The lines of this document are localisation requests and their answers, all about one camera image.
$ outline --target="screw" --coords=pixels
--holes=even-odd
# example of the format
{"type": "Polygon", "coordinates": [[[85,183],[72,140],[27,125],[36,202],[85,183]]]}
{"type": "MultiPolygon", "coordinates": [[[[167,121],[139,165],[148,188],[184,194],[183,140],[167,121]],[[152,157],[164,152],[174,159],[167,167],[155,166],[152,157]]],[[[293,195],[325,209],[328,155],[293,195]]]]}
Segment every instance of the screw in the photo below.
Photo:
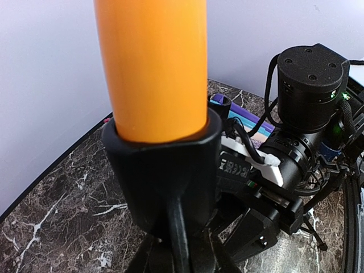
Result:
{"type": "Polygon", "coordinates": [[[315,75],[309,75],[308,78],[312,81],[317,80],[317,77],[315,75]]]}

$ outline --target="black tripod leg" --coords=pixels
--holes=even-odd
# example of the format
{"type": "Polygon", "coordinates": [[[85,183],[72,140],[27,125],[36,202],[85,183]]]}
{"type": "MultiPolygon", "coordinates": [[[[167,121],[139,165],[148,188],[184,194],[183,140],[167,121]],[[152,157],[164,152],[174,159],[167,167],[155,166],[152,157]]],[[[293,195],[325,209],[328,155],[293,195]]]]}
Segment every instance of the black tripod leg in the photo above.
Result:
{"type": "Polygon", "coordinates": [[[226,252],[219,238],[212,238],[212,245],[217,262],[216,273],[241,273],[240,269],[226,252]]]}
{"type": "Polygon", "coordinates": [[[157,239],[151,235],[147,235],[139,246],[125,273],[148,273],[148,262],[153,245],[157,243],[157,239]]]}
{"type": "Polygon", "coordinates": [[[327,185],[321,191],[319,191],[311,200],[309,200],[307,204],[304,205],[303,214],[307,214],[310,209],[312,209],[319,202],[328,197],[330,193],[337,189],[345,179],[347,172],[347,169],[342,169],[333,181],[328,181],[327,185]]]}
{"type": "Polygon", "coordinates": [[[322,250],[322,251],[327,251],[328,249],[328,245],[321,239],[321,237],[318,235],[318,233],[315,231],[315,229],[313,228],[313,226],[311,225],[311,223],[309,222],[309,218],[308,216],[305,216],[303,218],[303,222],[306,224],[307,229],[304,227],[301,227],[301,230],[306,231],[310,234],[312,234],[316,241],[317,241],[317,247],[322,250]]]}

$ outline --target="dark marble surface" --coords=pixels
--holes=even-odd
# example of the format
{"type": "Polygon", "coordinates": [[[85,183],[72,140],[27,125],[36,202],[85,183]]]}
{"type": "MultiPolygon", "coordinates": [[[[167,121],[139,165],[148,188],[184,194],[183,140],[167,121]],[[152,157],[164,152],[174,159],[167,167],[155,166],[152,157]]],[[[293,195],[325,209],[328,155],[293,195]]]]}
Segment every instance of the dark marble surface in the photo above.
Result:
{"type": "MultiPolygon", "coordinates": [[[[254,114],[263,113],[262,99],[252,94],[212,81],[209,93],[224,93],[254,114]]],[[[132,223],[100,139],[101,129],[0,224],[0,272],[124,272],[144,234],[132,223]]],[[[276,246],[242,262],[241,271],[339,272],[342,203],[341,192],[335,192],[313,212],[328,251],[319,251],[307,233],[281,233],[276,246]]]]}

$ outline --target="orange tube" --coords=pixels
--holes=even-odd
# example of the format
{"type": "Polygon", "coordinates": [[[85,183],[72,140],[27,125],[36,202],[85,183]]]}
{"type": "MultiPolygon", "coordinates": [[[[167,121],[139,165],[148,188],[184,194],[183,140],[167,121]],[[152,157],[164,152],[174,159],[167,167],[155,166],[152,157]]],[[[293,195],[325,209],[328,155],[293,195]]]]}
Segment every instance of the orange tube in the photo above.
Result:
{"type": "Polygon", "coordinates": [[[164,143],[207,121],[206,0],[96,0],[120,137],[164,143]]]}

